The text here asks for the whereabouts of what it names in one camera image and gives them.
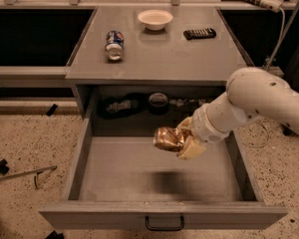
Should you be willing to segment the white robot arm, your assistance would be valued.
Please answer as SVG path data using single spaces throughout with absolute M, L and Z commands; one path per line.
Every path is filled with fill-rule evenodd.
M 235 128 L 259 117 L 276 120 L 299 135 L 299 93 L 264 70 L 239 69 L 227 80 L 222 95 L 177 126 L 190 132 L 177 157 L 194 158 L 208 144 L 225 139 Z

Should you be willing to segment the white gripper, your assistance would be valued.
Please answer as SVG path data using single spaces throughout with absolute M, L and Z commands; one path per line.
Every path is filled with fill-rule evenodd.
M 218 143 L 229 136 L 212 125 L 207 115 L 207 105 L 197 109 L 192 117 L 183 119 L 176 127 L 178 132 L 191 132 L 181 151 L 176 155 L 179 159 L 189 160 L 206 150 L 207 143 Z

